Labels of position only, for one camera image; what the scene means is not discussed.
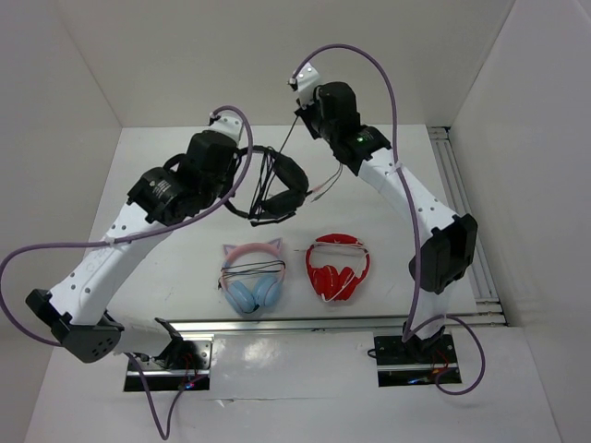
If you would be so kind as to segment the black wired headphones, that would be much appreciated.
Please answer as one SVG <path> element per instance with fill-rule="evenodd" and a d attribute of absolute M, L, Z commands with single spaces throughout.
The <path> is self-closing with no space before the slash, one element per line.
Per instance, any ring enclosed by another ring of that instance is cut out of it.
<path fill-rule="evenodd" d="M 247 220 L 252 227 L 278 224 L 296 215 L 309 197 L 312 202 L 322 198 L 341 177 L 344 167 L 320 185 L 311 187 L 308 176 L 297 162 L 283 150 L 292 136 L 298 117 L 291 124 L 279 149 L 273 146 L 255 145 L 253 154 L 260 159 L 259 178 L 247 210 L 240 210 L 230 199 L 224 206 L 235 216 Z"/>

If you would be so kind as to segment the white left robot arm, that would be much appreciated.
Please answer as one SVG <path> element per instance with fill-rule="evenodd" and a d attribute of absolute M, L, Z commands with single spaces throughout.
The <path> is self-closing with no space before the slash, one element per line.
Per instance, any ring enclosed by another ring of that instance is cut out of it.
<path fill-rule="evenodd" d="M 162 368 L 178 364 L 189 350 L 165 320 L 114 319 L 107 306 L 139 263 L 166 239 L 170 228 L 209 208 L 232 181 L 240 133 L 207 129 L 195 134 L 187 152 L 145 172 L 127 193 L 127 202 L 103 240 L 68 277 L 50 290 L 33 290 L 29 309 L 57 341 L 89 364 L 108 353 L 150 357 Z M 111 243 L 124 236 L 123 243 Z"/>

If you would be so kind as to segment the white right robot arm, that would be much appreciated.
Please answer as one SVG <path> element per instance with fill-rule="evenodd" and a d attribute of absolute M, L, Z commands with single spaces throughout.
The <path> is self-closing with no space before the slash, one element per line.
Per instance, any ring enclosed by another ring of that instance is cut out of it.
<path fill-rule="evenodd" d="M 356 96 L 344 82 L 289 82 L 295 111 L 310 135 L 326 141 L 333 156 L 407 216 L 415 254 L 408 263 L 414 281 L 403 332 L 403 350 L 414 362 L 425 361 L 443 333 L 452 287 L 472 265 L 476 219 L 458 215 L 440 202 L 401 162 L 392 143 L 375 127 L 362 123 Z"/>

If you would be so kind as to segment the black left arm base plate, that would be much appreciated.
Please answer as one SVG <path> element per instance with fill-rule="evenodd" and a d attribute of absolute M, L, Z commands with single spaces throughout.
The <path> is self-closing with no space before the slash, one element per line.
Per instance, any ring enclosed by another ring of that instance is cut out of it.
<path fill-rule="evenodd" d="M 144 390 L 138 368 L 152 392 L 205 391 L 211 384 L 212 334 L 193 334 L 183 338 L 180 347 L 157 358 L 134 354 L 136 364 L 127 364 L 124 392 Z"/>

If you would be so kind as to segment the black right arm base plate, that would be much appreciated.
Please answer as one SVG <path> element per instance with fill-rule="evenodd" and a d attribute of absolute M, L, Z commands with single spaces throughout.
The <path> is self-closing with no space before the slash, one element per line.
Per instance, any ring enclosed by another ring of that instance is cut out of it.
<path fill-rule="evenodd" d="M 451 334 L 422 352 L 411 350 L 401 336 L 375 336 L 367 355 L 376 363 L 381 388 L 433 385 L 438 375 L 441 385 L 462 383 Z"/>

